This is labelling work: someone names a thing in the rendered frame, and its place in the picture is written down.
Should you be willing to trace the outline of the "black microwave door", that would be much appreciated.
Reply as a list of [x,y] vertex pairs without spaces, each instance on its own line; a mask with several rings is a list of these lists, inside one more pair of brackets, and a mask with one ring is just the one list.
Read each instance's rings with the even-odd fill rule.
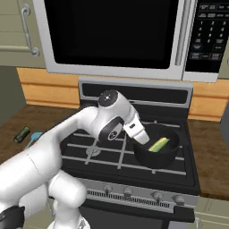
[[197,0],[191,0],[180,66],[183,0],[32,0],[48,72],[180,81]]

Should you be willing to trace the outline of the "beige cupboard door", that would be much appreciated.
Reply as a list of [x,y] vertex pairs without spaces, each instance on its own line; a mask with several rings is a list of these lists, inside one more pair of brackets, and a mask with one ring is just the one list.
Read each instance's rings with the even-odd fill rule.
[[[26,16],[31,45],[39,50],[33,56],[26,43],[21,21],[21,8],[30,6]],[[45,60],[38,34],[38,25],[32,0],[0,0],[0,65],[14,67],[45,68]]]

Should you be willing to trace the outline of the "silver microwave oven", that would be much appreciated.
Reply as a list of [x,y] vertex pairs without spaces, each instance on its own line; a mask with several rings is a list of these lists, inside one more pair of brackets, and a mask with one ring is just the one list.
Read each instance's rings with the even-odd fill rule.
[[216,81],[228,38],[229,0],[197,0],[181,81]]

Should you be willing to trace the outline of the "yellow green corn cob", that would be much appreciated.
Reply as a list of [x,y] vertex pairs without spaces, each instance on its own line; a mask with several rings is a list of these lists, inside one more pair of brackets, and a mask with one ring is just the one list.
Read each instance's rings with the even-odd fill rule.
[[167,143],[169,142],[169,139],[166,137],[163,137],[159,139],[157,142],[155,142],[148,151],[150,152],[158,152],[160,149],[162,149]]

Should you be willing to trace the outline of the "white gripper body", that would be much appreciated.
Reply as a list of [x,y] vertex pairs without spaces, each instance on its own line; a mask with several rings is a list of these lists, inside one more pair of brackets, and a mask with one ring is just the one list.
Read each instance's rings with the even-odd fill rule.
[[139,144],[144,145],[149,142],[149,136],[145,130],[140,131],[133,137]]

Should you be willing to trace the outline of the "black cooking pot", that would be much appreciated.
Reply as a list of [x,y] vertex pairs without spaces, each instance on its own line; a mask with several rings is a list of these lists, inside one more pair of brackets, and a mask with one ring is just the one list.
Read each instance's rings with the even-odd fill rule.
[[[137,161],[148,168],[161,169],[171,165],[180,146],[179,135],[170,127],[162,124],[148,124],[145,127],[146,133],[149,136],[149,142],[144,145],[137,141],[132,143],[134,156]],[[166,137],[169,142],[158,152],[150,152],[148,149],[159,139]]]

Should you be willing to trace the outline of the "black and silver stove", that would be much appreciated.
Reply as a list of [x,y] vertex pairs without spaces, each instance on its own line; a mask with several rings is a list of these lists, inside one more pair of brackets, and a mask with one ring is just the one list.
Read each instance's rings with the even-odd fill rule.
[[[95,105],[109,89],[121,92],[137,109],[142,124],[162,124],[180,138],[173,163],[150,169],[134,156],[132,141],[121,132],[111,142],[99,142],[78,130],[62,143],[63,170],[77,177],[88,195],[81,206],[91,229],[188,229],[194,222],[199,180],[193,156],[187,116],[193,87],[189,83],[81,77],[81,105]],[[104,186],[113,190],[105,194]],[[123,189],[132,195],[125,197]],[[152,193],[159,191],[161,201]],[[177,205],[173,196],[184,197]]]

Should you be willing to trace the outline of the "light blue spatula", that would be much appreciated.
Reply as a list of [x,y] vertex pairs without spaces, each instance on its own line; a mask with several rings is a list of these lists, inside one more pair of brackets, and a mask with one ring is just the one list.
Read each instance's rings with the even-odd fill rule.
[[42,132],[32,133],[30,136],[30,141],[25,148],[29,148],[33,143],[35,143],[40,138],[41,135],[42,135]]

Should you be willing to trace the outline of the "dark green cucumber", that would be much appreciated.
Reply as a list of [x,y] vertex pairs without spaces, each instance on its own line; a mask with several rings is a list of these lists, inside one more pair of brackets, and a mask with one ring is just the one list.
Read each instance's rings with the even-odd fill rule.
[[30,134],[30,128],[28,126],[24,126],[20,130],[20,132],[14,136],[13,141],[15,143],[21,143],[29,134]]

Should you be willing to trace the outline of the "dark grey appliance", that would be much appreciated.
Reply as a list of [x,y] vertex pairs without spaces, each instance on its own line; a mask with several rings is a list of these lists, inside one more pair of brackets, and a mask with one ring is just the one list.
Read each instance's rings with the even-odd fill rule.
[[220,121],[220,131],[225,142],[229,144],[229,101],[226,104],[225,111]]

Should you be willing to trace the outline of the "beige drawer front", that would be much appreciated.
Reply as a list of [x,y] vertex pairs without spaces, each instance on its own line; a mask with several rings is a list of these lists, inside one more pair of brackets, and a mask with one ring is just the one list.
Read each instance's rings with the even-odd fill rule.
[[199,197],[195,229],[229,229],[229,200]]

